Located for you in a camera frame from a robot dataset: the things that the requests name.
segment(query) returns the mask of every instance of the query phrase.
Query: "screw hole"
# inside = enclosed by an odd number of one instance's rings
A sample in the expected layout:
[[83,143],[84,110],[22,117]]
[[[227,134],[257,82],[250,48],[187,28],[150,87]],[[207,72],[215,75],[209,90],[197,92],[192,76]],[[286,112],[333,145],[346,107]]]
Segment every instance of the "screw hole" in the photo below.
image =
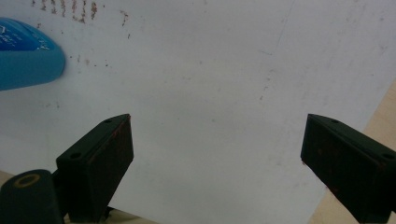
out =
[[382,154],[383,157],[387,158],[388,160],[394,160],[395,157],[393,155],[390,154]]
[[17,189],[23,189],[33,185],[40,179],[40,175],[38,174],[30,174],[20,177],[14,182],[14,187]]
[[75,153],[73,153],[73,154],[70,156],[70,158],[73,159],[73,160],[75,160],[75,159],[78,159],[80,156],[81,156],[81,153],[75,152]]

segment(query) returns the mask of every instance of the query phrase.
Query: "blue object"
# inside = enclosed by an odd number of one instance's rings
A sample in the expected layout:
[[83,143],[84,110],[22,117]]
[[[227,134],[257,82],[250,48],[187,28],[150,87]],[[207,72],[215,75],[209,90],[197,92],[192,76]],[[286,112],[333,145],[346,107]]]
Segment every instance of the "blue object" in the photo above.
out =
[[20,21],[0,18],[0,91],[51,82],[64,54],[49,37]]

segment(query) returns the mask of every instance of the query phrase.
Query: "wooden table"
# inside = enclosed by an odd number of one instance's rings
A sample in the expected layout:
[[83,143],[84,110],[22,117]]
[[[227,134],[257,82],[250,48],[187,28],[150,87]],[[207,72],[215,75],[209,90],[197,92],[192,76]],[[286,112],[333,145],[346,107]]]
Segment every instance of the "wooden table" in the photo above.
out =
[[[364,133],[381,144],[396,149],[396,80],[367,124]],[[327,189],[309,224],[358,223],[347,209]],[[391,214],[389,223],[396,223]]]

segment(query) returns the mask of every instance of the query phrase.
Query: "wooden surface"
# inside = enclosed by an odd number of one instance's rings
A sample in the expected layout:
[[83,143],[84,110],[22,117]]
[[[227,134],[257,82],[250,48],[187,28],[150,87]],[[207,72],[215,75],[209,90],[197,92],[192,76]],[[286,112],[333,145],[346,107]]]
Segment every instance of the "wooden surface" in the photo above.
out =
[[[0,171],[0,186],[2,186],[8,179],[12,177],[11,174]],[[72,224],[68,217],[64,219],[65,224]],[[155,222],[146,220],[142,217],[137,217],[128,213],[121,212],[117,209],[110,212],[106,224],[156,224]]]
[[[396,149],[396,81],[392,83],[364,133],[381,144]],[[309,224],[358,223],[347,209],[327,189]],[[392,213],[389,223],[396,223]]]

